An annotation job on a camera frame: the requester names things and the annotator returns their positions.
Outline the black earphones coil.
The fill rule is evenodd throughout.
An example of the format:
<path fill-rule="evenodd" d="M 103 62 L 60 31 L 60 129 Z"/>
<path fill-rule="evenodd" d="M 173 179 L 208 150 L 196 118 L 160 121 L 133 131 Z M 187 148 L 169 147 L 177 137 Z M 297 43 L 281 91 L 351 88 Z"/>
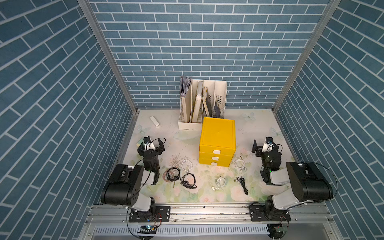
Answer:
<path fill-rule="evenodd" d="M 186 189 L 190 189 L 190 190 L 196 189 L 197 185 L 196 185 L 195 175 L 192 173 L 187 173 L 187 174 L 183 175 L 181 177 L 181 185 Z"/>
<path fill-rule="evenodd" d="M 169 168 L 166 172 L 166 179 L 169 182 L 175 182 L 180 180 L 181 170 L 177 167 Z"/>

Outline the yellow drawer cabinet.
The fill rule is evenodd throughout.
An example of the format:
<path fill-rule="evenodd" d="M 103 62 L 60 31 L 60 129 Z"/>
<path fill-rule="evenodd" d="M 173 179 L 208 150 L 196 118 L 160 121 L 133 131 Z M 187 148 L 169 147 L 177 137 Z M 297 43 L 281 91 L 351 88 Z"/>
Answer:
<path fill-rule="evenodd" d="M 199 144 L 200 164 L 229 167 L 236 148 L 236 124 L 234 120 L 209 117 L 203 119 Z"/>

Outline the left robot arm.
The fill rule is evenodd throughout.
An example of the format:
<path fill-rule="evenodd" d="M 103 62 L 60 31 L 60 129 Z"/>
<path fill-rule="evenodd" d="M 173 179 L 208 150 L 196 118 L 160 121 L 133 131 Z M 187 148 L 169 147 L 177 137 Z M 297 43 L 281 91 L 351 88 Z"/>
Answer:
<path fill-rule="evenodd" d="M 138 147 L 142 157 L 134 167 L 118 164 L 105 184 L 101 202 L 105 205 L 126 206 L 146 214 L 154 214 L 154 198 L 140 193 L 145 185 L 156 185 L 160 177 L 159 155 L 165 151 L 165 138 L 145 137 Z"/>

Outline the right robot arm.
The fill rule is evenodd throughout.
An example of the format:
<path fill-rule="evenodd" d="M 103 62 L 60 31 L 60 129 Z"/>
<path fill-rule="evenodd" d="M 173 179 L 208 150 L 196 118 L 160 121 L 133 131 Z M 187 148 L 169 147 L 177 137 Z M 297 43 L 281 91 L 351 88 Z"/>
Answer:
<path fill-rule="evenodd" d="M 308 203 L 321 203 L 332 200 L 338 193 L 338 187 L 332 187 L 327 178 L 313 162 L 286 162 L 282 164 L 283 146 L 275 144 L 272 137 L 266 137 L 262 145 L 253 143 L 252 153 L 262 160 L 260 175 L 268 186 L 286 186 L 289 188 L 279 194 L 271 195 L 265 201 L 266 213 L 282 213 Z"/>

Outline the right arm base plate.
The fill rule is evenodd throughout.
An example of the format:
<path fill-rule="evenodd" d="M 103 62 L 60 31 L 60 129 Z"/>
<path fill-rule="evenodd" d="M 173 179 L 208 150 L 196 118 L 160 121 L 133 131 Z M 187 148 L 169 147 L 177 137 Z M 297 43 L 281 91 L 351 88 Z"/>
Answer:
<path fill-rule="evenodd" d="M 252 222 L 289 222 L 291 216 L 288 210 L 277 210 L 272 204 L 262 205 L 253 202 L 249 205 L 250 217 Z"/>

